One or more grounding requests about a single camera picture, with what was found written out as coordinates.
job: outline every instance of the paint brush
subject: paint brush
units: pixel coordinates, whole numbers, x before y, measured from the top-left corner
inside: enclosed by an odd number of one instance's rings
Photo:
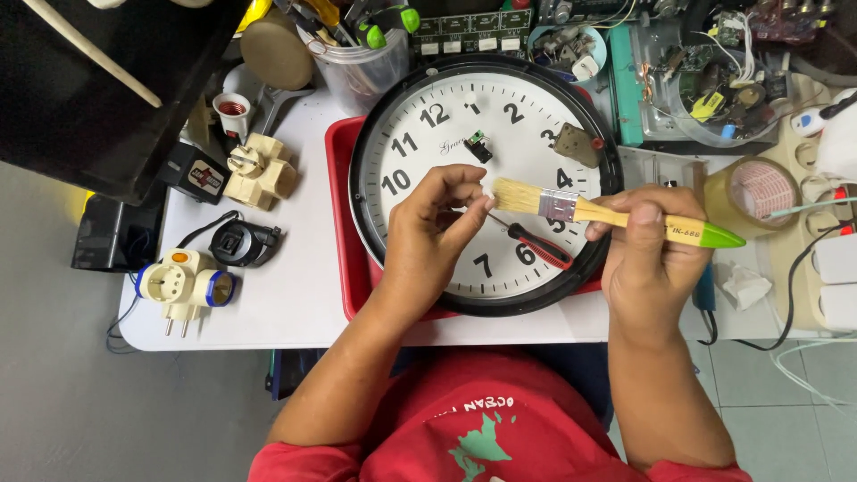
[[[491,190],[496,202],[494,209],[538,214],[551,220],[601,221],[619,227],[628,225],[628,214],[598,206],[573,192],[542,189],[506,178],[497,178]],[[746,244],[740,236],[702,220],[667,214],[664,223],[667,241],[702,248],[739,248]]]

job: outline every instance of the wall clock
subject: wall clock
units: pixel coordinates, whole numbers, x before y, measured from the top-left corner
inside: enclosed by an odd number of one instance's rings
[[[565,122],[605,141],[597,168],[554,152]],[[469,145],[478,131],[483,139]],[[516,58],[474,54],[441,60],[411,73],[381,98],[366,117],[351,158],[351,213],[380,266],[390,210],[431,167],[455,163],[485,167],[486,178],[513,178],[590,199],[623,189],[607,125],[572,86]],[[609,238],[587,242],[585,222],[493,214],[564,247],[574,263],[568,270],[548,265],[489,218],[459,258],[438,301],[441,307],[473,316],[538,310],[586,282],[607,255]]]

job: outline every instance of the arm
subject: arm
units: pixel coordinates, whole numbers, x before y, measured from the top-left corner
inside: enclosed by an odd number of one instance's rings
[[[628,463],[647,470],[667,460],[695,467],[735,463],[732,440],[693,373],[679,315],[711,250],[664,243],[663,213],[705,219],[690,190],[646,186],[599,203],[631,213],[627,229],[591,223],[586,237],[612,231],[602,284],[610,307],[610,388]]]
[[[381,283],[283,407],[267,443],[342,445],[363,437],[402,337],[446,289],[493,206],[479,185],[484,175],[474,166],[432,168],[393,208]],[[446,230],[438,227],[449,220],[447,208],[463,206]]]

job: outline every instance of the green print on shirt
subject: green print on shirt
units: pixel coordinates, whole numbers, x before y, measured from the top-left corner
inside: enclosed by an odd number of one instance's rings
[[[473,459],[484,459],[486,461],[510,461],[512,457],[506,454],[500,445],[497,445],[497,434],[494,426],[503,421],[497,412],[494,412],[497,421],[494,422],[488,415],[482,413],[482,429],[480,431],[468,431],[467,435],[458,438],[458,447],[449,451],[455,457],[455,463],[464,470],[464,479],[461,482],[473,482],[480,473],[485,472],[485,466],[478,464]]]

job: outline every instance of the person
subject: person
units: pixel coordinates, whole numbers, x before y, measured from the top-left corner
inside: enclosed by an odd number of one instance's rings
[[[602,289],[609,390],[627,464],[608,421],[519,348],[438,348],[388,378],[408,328],[446,288],[494,206],[479,184],[485,173],[432,168],[393,208],[379,285],[285,404],[249,481],[751,480],[679,331],[681,308],[711,259],[710,250],[663,241],[664,213],[705,218],[684,188],[598,198],[630,213],[627,229],[586,228],[590,241],[613,233]]]

